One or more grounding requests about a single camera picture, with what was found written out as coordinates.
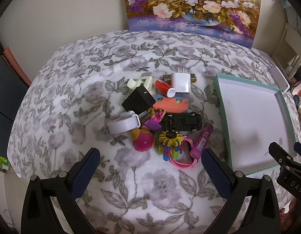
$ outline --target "toy pile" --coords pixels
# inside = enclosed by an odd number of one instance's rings
[[[153,80],[151,76],[140,77],[136,81],[130,79],[127,86],[131,94],[122,103],[126,112],[107,124],[109,132],[117,134],[131,131],[134,149],[139,152],[150,150],[157,141],[163,160],[170,161],[179,169],[194,167],[206,148],[213,126],[208,123],[203,126],[200,114],[187,113],[188,99],[175,94],[189,93],[190,84],[195,82],[195,74],[184,71],[163,75],[163,80]],[[162,94],[153,97],[150,93],[153,85]],[[196,142],[182,134],[199,130],[201,133]],[[183,153],[184,142],[188,143],[191,163],[177,162]]]

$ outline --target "floral bedspread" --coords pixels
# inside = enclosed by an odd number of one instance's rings
[[[33,173],[49,178],[68,171],[96,147],[101,162],[78,201],[95,229],[132,234],[203,233],[225,200],[202,165],[178,170],[164,162],[156,149],[135,151],[129,132],[111,135],[106,123],[123,112],[128,79],[159,78],[183,67],[198,77],[188,96],[190,109],[213,124],[209,147],[225,160],[213,79],[221,73],[276,86],[268,72],[273,64],[256,49],[196,34],[121,31],[78,40],[59,48],[30,86],[13,125],[8,158],[16,173],[27,180]],[[293,98],[290,93],[284,97],[296,139],[301,142]],[[272,177],[283,207],[291,195],[276,184],[279,168],[264,173]],[[246,198],[231,231],[238,228],[248,203]]]

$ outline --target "flower painting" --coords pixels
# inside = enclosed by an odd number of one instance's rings
[[[130,31],[197,33],[252,47],[261,0],[125,0]]]

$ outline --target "white watch strap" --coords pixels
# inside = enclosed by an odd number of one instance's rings
[[[120,118],[107,123],[111,134],[119,134],[141,126],[139,117],[135,112],[129,111],[120,114]]]

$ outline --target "pink cylinder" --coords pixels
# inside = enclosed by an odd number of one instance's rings
[[[202,128],[202,131],[194,144],[194,147],[190,151],[190,155],[195,159],[200,159],[202,151],[206,148],[210,134],[213,131],[213,126],[206,123]]]

